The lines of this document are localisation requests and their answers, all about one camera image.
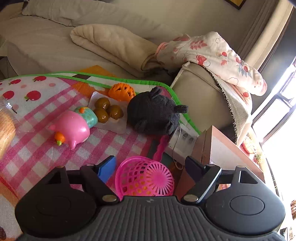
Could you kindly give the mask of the packaged bread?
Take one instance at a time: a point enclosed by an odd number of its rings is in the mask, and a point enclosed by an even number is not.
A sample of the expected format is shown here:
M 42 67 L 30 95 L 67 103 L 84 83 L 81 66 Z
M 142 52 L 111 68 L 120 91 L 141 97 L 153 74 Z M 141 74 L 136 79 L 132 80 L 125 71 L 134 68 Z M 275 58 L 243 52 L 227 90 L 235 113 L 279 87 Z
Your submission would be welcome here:
M 16 134 L 27 133 L 31 127 L 25 124 L 18 104 L 11 104 L 1 96 L 1 160 L 4 158 Z

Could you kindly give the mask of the white power strip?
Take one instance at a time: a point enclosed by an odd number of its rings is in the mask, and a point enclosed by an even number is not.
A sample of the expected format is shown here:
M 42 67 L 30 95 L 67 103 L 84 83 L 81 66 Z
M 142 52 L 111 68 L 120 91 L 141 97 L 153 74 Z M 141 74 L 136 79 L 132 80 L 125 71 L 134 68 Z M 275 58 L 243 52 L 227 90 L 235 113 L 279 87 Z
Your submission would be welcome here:
M 195 130 L 180 123 L 171 135 L 165 153 L 184 165 L 186 157 L 192 154 L 197 137 L 199 134 Z

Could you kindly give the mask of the pink cardboard box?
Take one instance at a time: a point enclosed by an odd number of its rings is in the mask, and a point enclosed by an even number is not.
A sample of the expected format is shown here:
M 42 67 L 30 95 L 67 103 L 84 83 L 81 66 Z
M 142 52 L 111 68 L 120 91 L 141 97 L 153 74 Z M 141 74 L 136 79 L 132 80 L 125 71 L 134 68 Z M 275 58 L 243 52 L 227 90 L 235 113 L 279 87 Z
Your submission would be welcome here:
M 215 164 L 223 170 L 246 166 L 261 181 L 265 181 L 263 171 L 215 126 L 197 138 L 191 157 L 192 161 L 185 161 L 185 168 L 175 189 L 178 200 L 201 179 L 202 171 L 197 167 L 198 164 Z

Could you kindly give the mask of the grey curtain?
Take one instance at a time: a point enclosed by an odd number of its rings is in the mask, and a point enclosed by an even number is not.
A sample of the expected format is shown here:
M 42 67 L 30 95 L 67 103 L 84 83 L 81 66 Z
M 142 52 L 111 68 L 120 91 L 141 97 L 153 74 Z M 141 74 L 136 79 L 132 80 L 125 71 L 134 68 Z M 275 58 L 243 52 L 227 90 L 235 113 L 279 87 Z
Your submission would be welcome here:
M 259 69 L 285 32 L 294 5 L 290 1 L 260 1 L 237 53 Z

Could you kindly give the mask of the folded beige blanket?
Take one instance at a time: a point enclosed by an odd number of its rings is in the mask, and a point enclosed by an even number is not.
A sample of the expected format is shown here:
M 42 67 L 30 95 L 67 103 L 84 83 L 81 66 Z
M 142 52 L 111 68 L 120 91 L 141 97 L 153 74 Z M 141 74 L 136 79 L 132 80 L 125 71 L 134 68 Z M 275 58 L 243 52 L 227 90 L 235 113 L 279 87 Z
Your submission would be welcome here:
M 155 57 L 158 46 L 123 27 L 81 25 L 72 29 L 70 38 L 76 45 L 111 61 L 135 77 L 144 78 L 162 69 Z

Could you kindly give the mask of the tray of brown balls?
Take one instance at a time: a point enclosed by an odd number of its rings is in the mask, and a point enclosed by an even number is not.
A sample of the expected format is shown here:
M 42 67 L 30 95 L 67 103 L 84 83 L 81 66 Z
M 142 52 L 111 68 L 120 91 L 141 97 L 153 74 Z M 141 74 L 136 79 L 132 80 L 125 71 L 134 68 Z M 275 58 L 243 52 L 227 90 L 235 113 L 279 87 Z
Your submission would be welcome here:
M 98 118 L 96 128 L 123 134 L 127 126 L 127 104 L 93 92 L 88 107 Z

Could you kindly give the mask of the floral white quilt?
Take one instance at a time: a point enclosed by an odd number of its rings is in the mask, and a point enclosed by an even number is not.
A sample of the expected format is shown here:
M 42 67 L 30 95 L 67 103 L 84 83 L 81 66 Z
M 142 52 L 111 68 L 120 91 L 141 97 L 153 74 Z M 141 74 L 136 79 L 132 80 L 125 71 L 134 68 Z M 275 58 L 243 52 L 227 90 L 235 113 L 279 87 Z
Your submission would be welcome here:
M 187 62 L 203 66 L 223 81 L 235 85 L 244 94 L 262 96 L 267 84 L 262 75 L 249 66 L 217 33 L 190 37 L 184 34 L 157 48 L 156 59 L 166 70 L 174 71 Z

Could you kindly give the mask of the beige sofa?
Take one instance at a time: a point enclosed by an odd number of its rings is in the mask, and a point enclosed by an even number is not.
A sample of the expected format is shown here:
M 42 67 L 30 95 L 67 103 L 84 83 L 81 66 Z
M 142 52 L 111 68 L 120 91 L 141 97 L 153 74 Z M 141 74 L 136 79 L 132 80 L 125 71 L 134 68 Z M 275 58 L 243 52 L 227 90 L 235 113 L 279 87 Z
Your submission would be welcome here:
M 196 127 L 243 138 L 251 125 L 248 68 L 215 32 L 190 37 L 102 1 L 26 1 L 1 10 L 6 76 L 98 65 L 119 78 L 170 85 Z

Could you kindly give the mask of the orange lattice ball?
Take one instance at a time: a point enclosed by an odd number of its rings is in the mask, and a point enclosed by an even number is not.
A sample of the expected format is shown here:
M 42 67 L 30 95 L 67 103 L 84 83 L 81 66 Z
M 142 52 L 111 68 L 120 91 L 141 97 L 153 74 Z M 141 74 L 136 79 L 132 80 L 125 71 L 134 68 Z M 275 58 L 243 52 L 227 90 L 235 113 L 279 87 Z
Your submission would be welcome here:
M 126 83 L 114 84 L 108 92 L 108 96 L 117 101 L 130 102 L 136 96 L 134 89 Z

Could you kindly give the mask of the pink pig toy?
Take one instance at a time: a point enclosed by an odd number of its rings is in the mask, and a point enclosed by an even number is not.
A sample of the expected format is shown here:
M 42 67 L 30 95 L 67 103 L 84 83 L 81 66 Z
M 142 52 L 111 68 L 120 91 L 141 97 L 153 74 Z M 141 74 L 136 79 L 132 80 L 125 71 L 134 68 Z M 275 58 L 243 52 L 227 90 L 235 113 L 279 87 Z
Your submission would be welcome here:
M 77 144 L 85 142 L 90 136 L 90 129 L 98 123 L 95 113 L 86 106 L 63 112 L 49 126 L 53 131 L 58 146 L 67 144 L 74 150 Z

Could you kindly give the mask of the red gold framed picture right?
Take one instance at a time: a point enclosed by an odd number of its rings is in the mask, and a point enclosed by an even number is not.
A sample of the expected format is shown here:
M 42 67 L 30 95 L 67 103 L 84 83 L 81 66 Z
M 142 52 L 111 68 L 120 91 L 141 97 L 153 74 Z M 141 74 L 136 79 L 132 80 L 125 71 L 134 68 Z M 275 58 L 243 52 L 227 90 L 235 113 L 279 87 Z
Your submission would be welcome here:
M 230 5 L 232 5 L 234 8 L 236 8 L 237 10 L 240 10 L 244 5 L 244 3 L 246 2 L 246 0 L 225 0 L 225 1 Z

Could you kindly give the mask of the black plush toy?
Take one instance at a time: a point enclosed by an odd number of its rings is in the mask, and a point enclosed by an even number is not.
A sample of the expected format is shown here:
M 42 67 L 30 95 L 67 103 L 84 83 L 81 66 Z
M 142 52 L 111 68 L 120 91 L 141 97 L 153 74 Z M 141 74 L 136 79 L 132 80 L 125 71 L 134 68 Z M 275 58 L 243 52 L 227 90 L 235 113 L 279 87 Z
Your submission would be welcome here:
M 170 135 L 179 125 L 180 114 L 188 112 L 188 106 L 177 105 L 161 95 L 162 90 L 137 94 L 127 106 L 127 123 L 138 133 L 146 135 Z

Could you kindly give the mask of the colourful play mat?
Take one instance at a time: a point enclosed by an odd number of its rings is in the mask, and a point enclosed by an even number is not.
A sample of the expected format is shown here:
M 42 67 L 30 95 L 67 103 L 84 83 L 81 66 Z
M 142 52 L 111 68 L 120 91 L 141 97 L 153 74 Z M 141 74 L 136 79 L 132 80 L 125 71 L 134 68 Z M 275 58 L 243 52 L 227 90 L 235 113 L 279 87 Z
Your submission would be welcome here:
M 56 164 L 98 162 L 108 155 L 146 154 L 150 138 L 110 119 L 90 127 L 93 92 L 106 91 L 118 79 L 89 73 L 18 76 L 1 81 L 1 105 L 16 127 L 1 159 L 1 240 L 32 240 L 22 234 L 14 207 L 18 195 Z

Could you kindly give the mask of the pink plastic strainer basket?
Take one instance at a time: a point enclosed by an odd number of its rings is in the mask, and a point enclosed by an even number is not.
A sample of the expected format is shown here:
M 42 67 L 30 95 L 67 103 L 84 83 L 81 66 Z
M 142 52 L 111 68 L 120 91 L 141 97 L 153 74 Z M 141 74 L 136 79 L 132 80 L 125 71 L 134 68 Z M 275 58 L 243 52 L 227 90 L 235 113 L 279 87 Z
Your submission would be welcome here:
M 133 156 L 124 160 L 115 175 L 119 199 L 125 196 L 171 196 L 175 182 L 170 170 L 161 163 L 169 136 L 162 136 L 153 158 Z

